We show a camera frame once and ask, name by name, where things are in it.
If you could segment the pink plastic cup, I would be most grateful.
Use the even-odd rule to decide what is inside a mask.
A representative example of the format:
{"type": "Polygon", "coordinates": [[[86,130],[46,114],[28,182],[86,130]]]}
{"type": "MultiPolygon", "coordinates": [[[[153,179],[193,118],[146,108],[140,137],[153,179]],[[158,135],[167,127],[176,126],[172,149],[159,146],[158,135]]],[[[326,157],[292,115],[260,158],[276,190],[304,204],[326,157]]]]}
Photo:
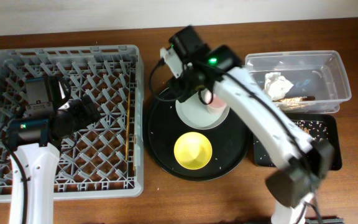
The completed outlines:
{"type": "Polygon", "coordinates": [[[207,110],[211,114],[220,114],[226,109],[227,104],[209,90],[205,92],[203,99],[206,103],[207,110]]]}

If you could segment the white paper napkin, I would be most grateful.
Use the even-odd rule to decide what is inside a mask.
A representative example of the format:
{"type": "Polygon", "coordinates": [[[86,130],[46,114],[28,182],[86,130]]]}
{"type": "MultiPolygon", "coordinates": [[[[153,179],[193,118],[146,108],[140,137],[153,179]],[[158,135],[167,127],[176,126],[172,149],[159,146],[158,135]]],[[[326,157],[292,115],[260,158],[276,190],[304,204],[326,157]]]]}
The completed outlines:
{"type": "Polygon", "coordinates": [[[284,99],[294,84],[287,80],[280,72],[265,74],[264,93],[272,100],[284,99]]]}

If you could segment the brown wooden chopstick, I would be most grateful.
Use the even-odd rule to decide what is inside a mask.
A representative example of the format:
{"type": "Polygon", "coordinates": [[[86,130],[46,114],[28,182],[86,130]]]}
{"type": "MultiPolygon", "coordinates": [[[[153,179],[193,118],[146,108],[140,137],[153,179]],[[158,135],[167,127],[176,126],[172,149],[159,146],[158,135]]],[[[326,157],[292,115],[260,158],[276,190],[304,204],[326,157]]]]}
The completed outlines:
{"type": "Polygon", "coordinates": [[[137,143],[137,135],[134,134],[133,135],[133,155],[132,155],[132,168],[133,168],[134,173],[136,173],[136,158],[135,158],[136,148],[137,148],[136,143],[137,143]]]}
{"type": "Polygon", "coordinates": [[[126,118],[126,145],[125,145],[125,160],[129,159],[129,133],[130,133],[130,117],[131,117],[131,92],[127,97],[127,118],[126,118]]]}

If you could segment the yellow bowl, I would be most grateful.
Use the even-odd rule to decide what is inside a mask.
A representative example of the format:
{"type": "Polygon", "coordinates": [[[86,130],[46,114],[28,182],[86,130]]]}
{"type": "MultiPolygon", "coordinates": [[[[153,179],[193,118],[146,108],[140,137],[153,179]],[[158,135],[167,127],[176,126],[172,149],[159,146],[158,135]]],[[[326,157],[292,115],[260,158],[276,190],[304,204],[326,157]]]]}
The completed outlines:
{"type": "Polygon", "coordinates": [[[188,170],[198,170],[209,163],[213,148],[209,139],[203,134],[188,132],[176,140],[173,153],[179,165],[188,170]]]}

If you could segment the gold foil snack wrapper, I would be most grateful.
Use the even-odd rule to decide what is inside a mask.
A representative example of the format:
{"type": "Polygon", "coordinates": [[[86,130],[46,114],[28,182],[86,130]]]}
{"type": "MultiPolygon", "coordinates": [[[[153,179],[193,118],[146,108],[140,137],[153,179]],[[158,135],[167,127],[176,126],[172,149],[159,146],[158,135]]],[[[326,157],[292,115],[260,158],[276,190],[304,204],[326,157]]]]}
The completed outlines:
{"type": "Polygon", "coordinates": [[[274,101],[274,103],[299,103],[302,101],[314,101],[314,96],[297,96],[291,98],[282,98],[280,100],[274,101]]]}

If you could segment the food scraps pile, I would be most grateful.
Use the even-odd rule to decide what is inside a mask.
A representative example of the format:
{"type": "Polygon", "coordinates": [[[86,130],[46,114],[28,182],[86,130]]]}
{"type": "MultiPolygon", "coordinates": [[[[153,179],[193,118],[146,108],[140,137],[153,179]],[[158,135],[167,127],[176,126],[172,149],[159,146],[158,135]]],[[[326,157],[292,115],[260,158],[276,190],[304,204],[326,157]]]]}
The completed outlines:
{"type": "Polygon", "coordinates": [[[328,124],[324,121],[292,120],[299,128],[308,133],[315,141],[328,140],[328,124]]]}

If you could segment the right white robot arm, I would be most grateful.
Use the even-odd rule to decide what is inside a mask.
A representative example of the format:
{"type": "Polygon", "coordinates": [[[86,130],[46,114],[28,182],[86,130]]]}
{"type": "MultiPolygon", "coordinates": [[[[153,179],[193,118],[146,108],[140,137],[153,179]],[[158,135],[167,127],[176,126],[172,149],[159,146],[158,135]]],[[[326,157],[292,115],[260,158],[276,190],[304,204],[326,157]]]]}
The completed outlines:
{"type": "Polygon", "coordinates": [[[291,121],[262,91],[242,60],[226,45],[212,50],[192,26],[169,38],[160,57],[170,68],[179,102],[204,88],[223,100],[268,152],[277,171],[265,183],[276,199],[271,223],[306,223],[318,210],[316,192],[334,158],[327,140],[317,141],[291,121]]]}

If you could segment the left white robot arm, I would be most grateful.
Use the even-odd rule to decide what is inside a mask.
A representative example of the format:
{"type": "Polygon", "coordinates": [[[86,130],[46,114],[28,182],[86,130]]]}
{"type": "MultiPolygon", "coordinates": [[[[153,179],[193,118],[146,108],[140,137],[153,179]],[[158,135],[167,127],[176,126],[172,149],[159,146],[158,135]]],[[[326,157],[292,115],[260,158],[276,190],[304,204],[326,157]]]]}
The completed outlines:
{"type": "Polygon", "coordinates": [[[101,115],[88,95],[71,101],[62,77],[30,78],[25,91],[27,103],[9,122],[4,141],[12,160],[9,223],[52,223],[62,141],[101,115]]]}

